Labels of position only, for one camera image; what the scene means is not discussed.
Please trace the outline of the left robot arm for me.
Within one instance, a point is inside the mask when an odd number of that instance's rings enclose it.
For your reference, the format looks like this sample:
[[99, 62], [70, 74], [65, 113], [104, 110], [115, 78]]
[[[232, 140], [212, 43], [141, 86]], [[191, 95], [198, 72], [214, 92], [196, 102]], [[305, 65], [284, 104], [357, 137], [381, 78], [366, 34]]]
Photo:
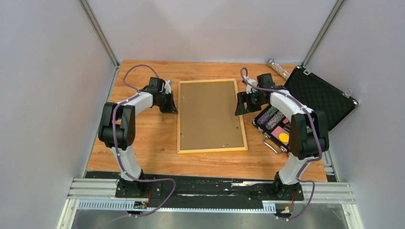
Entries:
[[138, 198], [145, 194], [147, 180], [134, 151], [136, 116], [157, 106], [161, 113], [178, 114], [171, 89], [172, 82], [152, 77], [136, 94], [118, 103], [104, 104], [98, 139], [114, 154], [120, 168], [117, 198]]

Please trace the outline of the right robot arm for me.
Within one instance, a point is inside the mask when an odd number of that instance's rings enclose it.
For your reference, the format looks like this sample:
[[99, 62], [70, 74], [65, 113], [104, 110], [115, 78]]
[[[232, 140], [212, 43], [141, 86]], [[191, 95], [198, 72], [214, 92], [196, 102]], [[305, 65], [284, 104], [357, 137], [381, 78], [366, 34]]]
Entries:
[[236, 116], [260, 111], [262, 105], [269, 104], [290, 122], [290, 154], [276, 173], [270, 189], [278, 199], [288, 198], [298, 192], [301, 174], [306, 167], [320, 160], [322, 153], [329, 148], [326, 114], [301, 103], [286, 87], [276, 86], [269, 73], [251, 79], [247, 76], [247, 69], [242, 68], [240, 74], [246, 91], [237, 93]]

